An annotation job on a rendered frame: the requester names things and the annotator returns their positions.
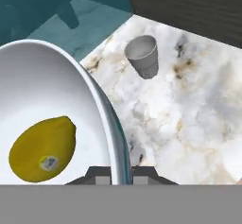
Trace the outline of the white bowl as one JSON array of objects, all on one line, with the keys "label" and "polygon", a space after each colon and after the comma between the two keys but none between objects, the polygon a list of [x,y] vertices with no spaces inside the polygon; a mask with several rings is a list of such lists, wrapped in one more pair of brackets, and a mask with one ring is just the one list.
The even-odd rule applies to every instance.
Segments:
[{"label": "white bowl", "polygon": [[119,119],[92,76],[52,43],[21,40],[0,47],[0,185],[24,182],[10,169],[17,137],[48,118],[77,127],[74,156],[49,184],[64,185],[90,166],[109,166],[112,184],[132,182],[128,144]]}]

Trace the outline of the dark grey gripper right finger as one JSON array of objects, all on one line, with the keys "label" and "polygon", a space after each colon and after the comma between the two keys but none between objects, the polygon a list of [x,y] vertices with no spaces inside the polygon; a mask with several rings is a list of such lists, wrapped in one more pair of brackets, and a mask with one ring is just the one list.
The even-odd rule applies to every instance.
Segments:
[{"label": "dark grey gripper right finger", "polygon": [[134,184],[141,185],[176,185],[175,182],[160,177],[153,166],[134,166],[132,168],[132,176]]}]

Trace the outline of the dark wooden cabinet panel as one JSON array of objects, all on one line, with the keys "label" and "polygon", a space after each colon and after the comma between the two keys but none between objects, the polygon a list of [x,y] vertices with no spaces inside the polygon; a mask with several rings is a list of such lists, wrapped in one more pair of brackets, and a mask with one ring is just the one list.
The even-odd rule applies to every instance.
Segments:
[{"label": "dark wooden cabinet panel", "polygon": [[242,0],[130,0],[140,16],[242,48]]}]

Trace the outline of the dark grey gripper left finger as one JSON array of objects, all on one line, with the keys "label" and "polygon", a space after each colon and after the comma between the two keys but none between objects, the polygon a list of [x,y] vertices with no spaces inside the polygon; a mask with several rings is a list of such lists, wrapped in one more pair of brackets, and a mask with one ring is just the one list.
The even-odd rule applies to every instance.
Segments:
[{"label": "dark grey gripper left finger", "polygon": [[68,182],[68,185],[111,185],[111,169],[108,166],[90,166],[83,177]]}]

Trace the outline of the yellow lemon with sticker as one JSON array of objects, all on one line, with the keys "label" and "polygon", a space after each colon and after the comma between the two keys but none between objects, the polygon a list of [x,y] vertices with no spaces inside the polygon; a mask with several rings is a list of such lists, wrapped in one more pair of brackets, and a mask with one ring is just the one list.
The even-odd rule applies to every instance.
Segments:
[{"label": "yellow lemon with sticker", "polygon": [[67,116],[43,120],[25,130],[9,151],[9,165],[23,181],[48,181],[60,174],[76,148],[76,126]]}]

